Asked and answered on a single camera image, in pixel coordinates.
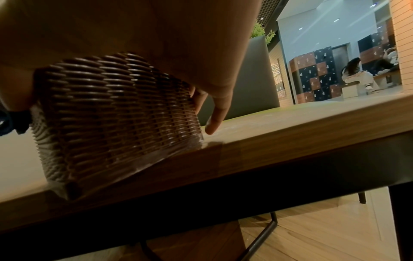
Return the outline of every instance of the door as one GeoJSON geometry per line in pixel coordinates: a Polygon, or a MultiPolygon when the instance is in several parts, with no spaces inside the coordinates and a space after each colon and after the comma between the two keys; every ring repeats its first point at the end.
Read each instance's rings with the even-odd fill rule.
{"type": "Polygon", "coordinates": [[[348,64],[348,53],[347,53],[347,45],[338,46],[333,48],[333,57],[334,57],[334,64],[336,66],[336,73],[337,78],[339,80],[339,84],[344,84],[344,81],[341,78],[341,71],[343,68],[348,64]]]}

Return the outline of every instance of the metal mesh ceiling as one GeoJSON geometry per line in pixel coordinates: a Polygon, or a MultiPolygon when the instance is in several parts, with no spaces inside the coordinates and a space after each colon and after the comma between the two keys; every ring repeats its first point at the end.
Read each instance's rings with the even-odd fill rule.
{"type": "Polygon", "coordinates": [[[268,20],[271,17],[272,12],[274,11],[275,7],[277,6],[280,0],[263,0],[261,9],[258,14],[258,21],[262,25],[266,25],[268,20]]]}

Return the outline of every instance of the person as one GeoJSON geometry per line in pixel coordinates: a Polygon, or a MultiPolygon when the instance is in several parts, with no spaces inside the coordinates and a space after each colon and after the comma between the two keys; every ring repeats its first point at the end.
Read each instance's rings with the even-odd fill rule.
{"type": "Polygon", "coordinates": [[[361,59],[359,57],[352,59],[341,71],[342,79],[345,83],[360,82],[365,85],[366,90],[377,90],[379,87],[373,79],[373,75],[368,71],[360,70],[361,59]]]}
{"type": "Polygon", "coordinates": [[[0,0],[0,100],[9,111],[34,102],[33,73],[65,58],[131,51],[192,85],[206,126],[224,120],[261,0],[0,0]]]}
{"type": "Polygon", "coordinates": [[[374,64],[373,69],[377,74],[385,74],[390,71],[399,70],[399,58],[396,47],[384,50],[383,57],[374,64]]]}

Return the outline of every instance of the wicker basket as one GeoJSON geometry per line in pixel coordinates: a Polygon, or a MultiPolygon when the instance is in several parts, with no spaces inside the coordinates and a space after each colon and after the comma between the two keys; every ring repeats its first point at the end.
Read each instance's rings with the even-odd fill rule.
{"type": "Polygon", "coordinates": [[[66,199],[202,141],[188,84],[137,55],[64,60],[34,80],[33,134],[48,182],[66,199]]]}

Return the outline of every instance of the dark pants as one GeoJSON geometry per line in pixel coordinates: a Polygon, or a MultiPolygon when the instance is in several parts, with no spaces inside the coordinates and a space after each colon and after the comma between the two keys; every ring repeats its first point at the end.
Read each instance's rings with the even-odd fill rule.
{"type": "Polygon", "coordinates": [[[399,65],[394,65],[391,62],[386,61],[385,59],[380,59],[374,64],[373,69],[375,71],[381,71],[384,69],[389,69],[390,71],[397,71],[399,70],[399,65]]]}

